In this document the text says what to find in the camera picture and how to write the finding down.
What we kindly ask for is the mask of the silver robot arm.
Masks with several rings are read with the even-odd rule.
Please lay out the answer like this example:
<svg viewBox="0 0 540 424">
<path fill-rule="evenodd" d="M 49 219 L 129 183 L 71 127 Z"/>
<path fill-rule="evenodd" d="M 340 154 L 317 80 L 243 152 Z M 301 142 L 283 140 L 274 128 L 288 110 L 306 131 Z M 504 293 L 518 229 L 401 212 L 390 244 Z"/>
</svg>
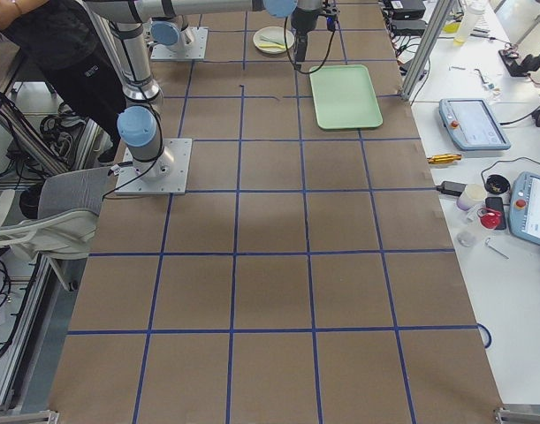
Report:
<svg viewBox="0 0 540 424">
<path fill-rule="evenodd" d="M 92 17 L 108 22 L 112 42 L 127 100 L 133 103 L 153 103 L 161 89 L 152 76 L 149 55 L 143 35 L 144 24 L 153 21 L 170 23 L 177 17 L 234 11 L 266 11 L 274 18 L 284 18 L 284 28 L 291 28 L 293 46 L 285 52 L 296 72 L 301 71 L 308 48 L 308 34 L 315 30 L 317 20 L 327 19 L 327 28 L 336 31 L 338 9 L 327 1 L 86 1 Z"/>
<path fill-rule="evenodd" d="M 149 31 L 156 44 L 166 47 L 191 45 L 195 41 L 194 33 L 185 15 L 177 15 L 174 18 L 154 18 Z"/>
</svg>

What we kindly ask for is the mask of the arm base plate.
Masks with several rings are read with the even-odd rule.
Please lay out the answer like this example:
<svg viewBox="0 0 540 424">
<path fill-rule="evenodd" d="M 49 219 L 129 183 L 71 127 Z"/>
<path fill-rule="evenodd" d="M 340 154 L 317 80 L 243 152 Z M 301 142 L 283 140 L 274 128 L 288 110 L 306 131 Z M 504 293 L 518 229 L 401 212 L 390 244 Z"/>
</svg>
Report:
<svg viewBox="0 0 540 424">
<path fill-rule="evenodd" d="M 193 141 L 184 138 L 165 138 L 164 151 L 154 162 L 133 160 L 129 147 L 125 148 L 124 162 L 118 174 L 115 193 L 118 195 L 161 195 L 186 193 Z"/>
<path fill-rule="evenodd" d="M 173 44 L 154 41 L 150 59 L 155 62 L 202 61 L 206 55 L 209 29 L 205 26 L 189 26 L 178 32 L 178 40 Z"/>
</svg>

